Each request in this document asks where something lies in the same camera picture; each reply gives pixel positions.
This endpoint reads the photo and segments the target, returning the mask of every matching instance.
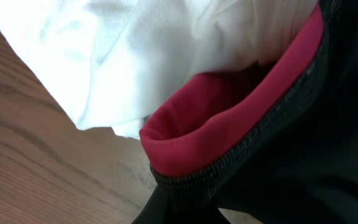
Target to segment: black fabric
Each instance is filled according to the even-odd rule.
[[[335,15],[324,21],[327,75],[314,104],[258,148],[201,209],[177,212],[181,205],[157,187],[135,223],[227,223],[216,207],[264,224],[358,223],[358,1],[320,4]]]

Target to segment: wrinkled white fabric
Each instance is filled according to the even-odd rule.
[[[316,2],[0,0],[0,31],[78,129],[136,137],[192,75],[278,59]]]

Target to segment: red trim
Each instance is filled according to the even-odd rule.
[[[163,175],[178,176],[219,159],[302,74],[322,35],[323,18],[316,6],[283,57],[253,91],[245,75],[199,74],[192,78],[140,130],[152,167]]]

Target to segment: wooden surface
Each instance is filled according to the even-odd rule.
[[[0,223],[131,223],[155,186],[139,141],[77,130],[0,33]]]

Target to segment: brown wood floor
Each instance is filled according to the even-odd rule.
[[[131,223],[155,186],[139,141],[77,130],[0,33],[0,223]]]

